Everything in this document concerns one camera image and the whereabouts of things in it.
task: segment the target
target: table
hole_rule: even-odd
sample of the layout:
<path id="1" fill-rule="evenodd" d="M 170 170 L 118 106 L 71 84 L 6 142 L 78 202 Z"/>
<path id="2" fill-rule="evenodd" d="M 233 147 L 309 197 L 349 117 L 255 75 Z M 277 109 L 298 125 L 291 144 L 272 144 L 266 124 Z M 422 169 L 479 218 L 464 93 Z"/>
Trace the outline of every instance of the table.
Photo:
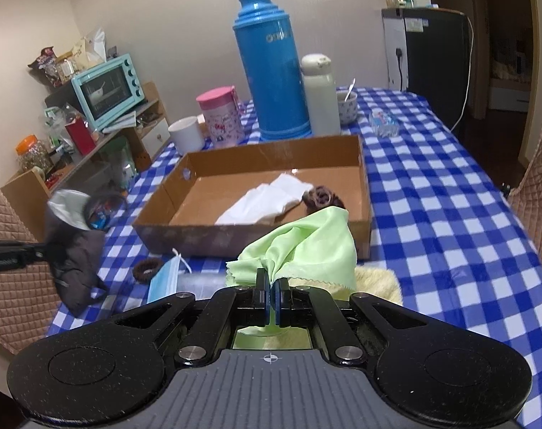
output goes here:
<path id="1" fill-rule="evenodd" d="M 369 265 L 392 269 L 404 306 L 500 340 L 531 366 L 533 388 L 519 420 L 542 428 L 542 265 L 533 243 L 501 193 L 426 100 L 389 90 L 357 89 L 359 121 L 344 133 L 363 136 L 374 213 Z M 403 121 L 398 137 L 377 138 L 367 123 L 380 107 Z M 246 143 L 260 140 L 250 103 Z M 110 286 L 102 304 L 80 318 L 60 306 L 48 334 L 57 334 L 140 306 L 147 286 L 131 267 L 148 255 L 130 224 L 179 157 L 173 144 L 130 190 L 129 207 L 107 235 L 100 277 Z M 218 258 L 192 258 L 194 271 L 224 271 Z"/>

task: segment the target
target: doorway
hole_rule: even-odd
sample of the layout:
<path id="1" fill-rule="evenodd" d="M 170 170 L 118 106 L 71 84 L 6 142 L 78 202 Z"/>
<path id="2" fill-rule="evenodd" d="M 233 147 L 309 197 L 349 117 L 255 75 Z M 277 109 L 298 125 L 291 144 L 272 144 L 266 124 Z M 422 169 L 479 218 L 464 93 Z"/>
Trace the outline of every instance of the doorway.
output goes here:
<path id="1" fill-rule="evenodd" d="M 474 32 L 463 145 L 497 186 L 524 175 L 519 151 L 532 101 L 532 0 L 432 0 L 469 17 Z"/>

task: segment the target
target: refrigerator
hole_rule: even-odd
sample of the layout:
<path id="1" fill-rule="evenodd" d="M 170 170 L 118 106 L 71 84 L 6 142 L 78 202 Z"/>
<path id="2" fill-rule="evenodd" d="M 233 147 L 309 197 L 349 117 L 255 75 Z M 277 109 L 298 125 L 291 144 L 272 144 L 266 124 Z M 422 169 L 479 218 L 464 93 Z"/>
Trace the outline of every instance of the refrigerator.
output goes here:
<path id="1" fill-rule="evenodd" d="M 382 10 L 388 82 L 424 97 L 459 136 L 469 93 L 471 36 L 467 16 L 438 8 Z"/>

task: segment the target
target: white water bottle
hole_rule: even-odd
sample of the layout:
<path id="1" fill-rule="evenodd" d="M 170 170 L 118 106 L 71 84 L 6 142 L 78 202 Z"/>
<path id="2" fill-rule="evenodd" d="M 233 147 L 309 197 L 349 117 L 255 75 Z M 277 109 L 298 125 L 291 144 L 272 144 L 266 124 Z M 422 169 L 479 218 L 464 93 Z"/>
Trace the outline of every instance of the white water bottle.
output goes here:
<path id="1" fill-rule="evenodd" d="M 306 55 L 300 69 L 313 135 L 340 135 L 337 89 L 330 58 L 321 54 Z"/>

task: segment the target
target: screw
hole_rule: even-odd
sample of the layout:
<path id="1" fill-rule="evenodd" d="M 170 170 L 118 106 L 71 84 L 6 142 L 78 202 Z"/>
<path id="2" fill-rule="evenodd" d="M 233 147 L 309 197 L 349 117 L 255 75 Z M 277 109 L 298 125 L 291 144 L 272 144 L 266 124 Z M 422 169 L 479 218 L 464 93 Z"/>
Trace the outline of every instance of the screw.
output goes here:
<path id="1" fill-rule="evenodd" d="M 362 350 L 357 346 L 339 346 L 334 352 L 341 360 L 358 360 L 362 356 Z"/>
<path id="2" fill-rule="evenodd" d="M 184 360 L 200 360 L 207 355 L 207 352 L 201 346 L 190 345 L 180 348 L 178 355 Z"/>

